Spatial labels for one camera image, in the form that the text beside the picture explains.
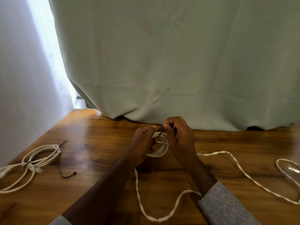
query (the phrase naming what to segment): curtain fold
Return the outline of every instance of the curtain fold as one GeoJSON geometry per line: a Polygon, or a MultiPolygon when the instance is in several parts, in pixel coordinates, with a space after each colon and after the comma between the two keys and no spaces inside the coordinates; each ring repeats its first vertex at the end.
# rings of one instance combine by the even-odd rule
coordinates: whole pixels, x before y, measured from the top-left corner
{"type": "Polygon", "coordinates": [[[49,1],[67,75],[107,117],[225,131],[300,120],[300,0],[49,1]]]}

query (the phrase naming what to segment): wall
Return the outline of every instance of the wall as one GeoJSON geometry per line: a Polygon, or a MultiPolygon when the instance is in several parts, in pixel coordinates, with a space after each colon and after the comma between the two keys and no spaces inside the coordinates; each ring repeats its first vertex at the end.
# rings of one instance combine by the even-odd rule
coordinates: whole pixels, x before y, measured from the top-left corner
{"type": "Polygon", "coordinates": [[[73,110],[26,0],[0,0],[0,166],[73,110]]]}

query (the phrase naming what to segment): twisted white cable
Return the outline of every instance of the twisted white cable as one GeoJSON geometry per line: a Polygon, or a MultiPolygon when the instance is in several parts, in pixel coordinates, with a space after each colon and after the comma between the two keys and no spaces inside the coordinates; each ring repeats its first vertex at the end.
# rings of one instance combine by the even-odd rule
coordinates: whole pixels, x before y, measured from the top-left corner
{"type": "MultiPolygon", "coordinates": [[[[156,132],[156,133],[153,135],[153,138],[156,137],[156,136],[159,136],[159,134],[160,134],[159,132],[156,132]]],[[[156,141],[156,143],[163,144],[163,145],[161,146],[161,148],[160,148],[157,152],[153,152],[153,153],[151,153],[151,154],[146,154],[146,155],[147,155],[147,156],[150,156],[150,157],[160,157],[160,156],[163,156],[163,155],[167,152],[168,147],[169,147],[169,143],[168,143],[168,140],[167,140],[167,138],[166,138],[167,136],[168,136],[168,135],[167,135],[166,133],[163,132],[163,133],[160,135],[160,138],[162,139],[162,142],[156,141]]],[[[288,201],[288,202],[291,202],[291,203],[296,204],[296,205],[300,204],[300,200],[299,200],[298,202],[292,201],[292,200],[290,200],[290,199],[288,199],[288,198],[286,198],[286,197],[281,196],[281,195],[278,194],[278,193],[272,192],[271,190],[269,190],[269,189],[263,187],[263,186],[262,186],[261,184],[259,184],[257,181],[253,180],[253,178],[251,178],[248,174],[246,174],[246,173],[244,172],[244,170],[243,170],[242,167],[239,165],[239,163],[238,163],[238,161],[236,160],[236,158],[235,158],[230,152],[227,152],[227,151],[216,151],[216,152],[213,152],[213,153],[210,153],[210,154],[201,154],[201,153],[197,153],[197,155],[198,155],[198,156],[209,156],[209,155],[217,155],[217,154],[219,154],[219,153],[227,153],[227,154],[229,154],[229,155],[233,158],[233,160],[236,162],[236,164],[238,165],[238,168],[240,169],[240,171],[242,171],[242,173],[243,173],[247,178],[249,178],[251,181],[253,181],[253,182],[254,182],[256,185],[258,185],[259,187],[263,188],[264,190],[266,190],[266,191],[269,192],[269,193],[274,194],[274,195],[277,196],[277,197],[281,197],[281,198],[285,199],[285,200],[288,201]]],[[[291,176],[289,176],[287,173],[285,173],[285,172],[279,167],[278,162],[279,162],[280,160],[290,162],[290,163],[294,164],[295,166],[297,166],[297,167],[299,167],[299,168],[300,168],[300,164],[295,163],[295,162],[293,162],[293,161],[291,161],[291,160],[287,160],[287,159],[277,159],[276,162],[275,162],[276,167],[281,171],[281,173],[284,174],[284,175],[285,175],[287,178],[289,178],[290,180],[292,180],[292,181],[294,182],[294,184],[300,188],[300,184],[299,184],[297,181],[295,181],[291,176]]],[[[167,215],[167,216],[165,216],[165,217],[162,217],[162,218],[159,218],[159,219],[155,219],[155,218],[153,218],[152,216],[147,215],[147,214],[145,213],[145,211],[144,211],[144,207],[143,207],[143,205],[141,204],[141,198],[140,198],[140,194],[139,194],[139,188],[138,188],[138,182],[139,182],[139,181],[138,181],[138,178],[137,178],[137,170],[136,170],[136,169],[134,169],[134,173],[135,173],[135,177],[136,177],[136,179],[135,179],[135,189],[136,189],[136,191],[137,191],[137,199],[138,199],[139,204],[140,204],[140,209],[141,209],[142,213],[145,215],[145,217],[146,217],[148,220],[150,220],[150,221],[154,221],[154,222],[162,222],[162,221],[166,221],[166,220],[169,219],[171,216],[173,216],[174,213],[175,213],[176,208],[178,207],[178,204],[179,204],[179,201],[180,201],[181,196],[182,196],[183,194],[185,194],[185,193],[191,193],[191,192],[193,192],[193,193],[195,193],[195,194],[201,196],[201,193],[199,193],[199,192],[197,192],[197,191],[193,191],[193,190],[184,190],[184,191],[179,195],[179,197],[177,198],[176,203],[175,203],[175,206],[174,206],[174,209],[170,212],[170,214],[167,215]]]]}
{"type": "Polygon", "coordinates": [[[19,189],[22,189],[23,187],[28,185],[29,182],[31,182],[35,173],[41,173],[43,171],[42,167],[47,165],[48,163],[50,163],[52,160],[54,160],[59,154],[60,154],[60,149],[59,149],[58,145],[43,145],[43,146],[40,146],[40,147],[32,150],[27,155],[25,155],[24,158],[22,159],[21,163],[1,167],[0,168],[0,178],[2,178],[4,175],[6,175],[8,172],[10,172],[11,169],[18,167],[18,166],[26,165],[24,174],[11,186],[9,186],[5,189],[1,189],[0,193],[11,193],[11,192],[17,191],[19,189]],[[44,150],[53,151],[53,152],[45,158],[41,158],[41,159],[32,161],[32,159],[34,158],[35,155],[39,154],[41,151],[44,151],[44,150]],[[29,155],[31,155],[30,158],[25,162],[26,157],[28,157],[29,155]],[[32,171],[32,174],[31,174],[31,177],[29,178],[29,180],[25,184],[23,184],[17,188],[11,189],[25,177],[25,175],[28,173],[28,170],[32,171]]]}

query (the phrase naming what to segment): person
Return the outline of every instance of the person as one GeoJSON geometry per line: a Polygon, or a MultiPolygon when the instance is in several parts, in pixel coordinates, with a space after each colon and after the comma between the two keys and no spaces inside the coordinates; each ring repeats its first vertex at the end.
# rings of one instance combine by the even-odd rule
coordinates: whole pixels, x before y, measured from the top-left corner
{"type": "MultiPolygon", "coordinates": [[[[174,157],[187,170],[203,196],[198,203],[212,225],[259,224],[198,158],[193,131],[186,122],[181,117],[170,117],[163,127],[174,157]]],[[[121,159],[50,225],[105,224],[131,172],[143,162],[153,145],[155,132],[155,126],[138,128],[131,147],[121,159]]]]}

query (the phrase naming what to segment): wooden tabletop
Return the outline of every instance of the wooden tabletop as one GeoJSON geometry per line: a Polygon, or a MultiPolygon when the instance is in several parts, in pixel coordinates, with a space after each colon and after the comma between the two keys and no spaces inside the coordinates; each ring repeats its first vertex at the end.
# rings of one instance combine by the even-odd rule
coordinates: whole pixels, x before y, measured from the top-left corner
{"type": "MultiPolygon", "coordinates": [[[[61,148],[58,165],[45,166],[45,171],[37,174],[25,188],[0,194],[0,224],[49,224],[116,163],[130,146],[135,129],[142,125],[121,118],[111,120],[96,110],[75,109],[11,162],[21,162],[24,155],[41,145],[68,141],[61,148]],[[74,171],[77,175],[61,178],[58,166],[64,176],[74,171]]],[[[299,125],[268,131],[197,130],[194,135],[198,153],[229,151],[253,179],[273,192],[298,200],[297,187],[280,175],[274,161],[286,158],[300,163],[299,125]]],[[[229,156],[212,155],[201,160],[261,224],[300,224],[300,205],[255,185],[229,156]]],[[[282,162],[281,166],[286,170],[286,163],[282,162]]],[[[137,170],[142,204],[145,212],[155,218],[168,215],[183,190],[197,190],[171,151],[160,158],[147,157],[137,170]]],[[[0,189],[12,184],[22,172],[18,170],[4,177],[0,189]]],[[[300,181],[300,175],[293,173],[289,174],[300,181]]],[[[182,196],[174,216],[160,224],[206,224],[197,200],[195,194],[182,196]]],[[[134,173],[107,224],[158,224],[148,221],[140,211],[134,173]]]]}

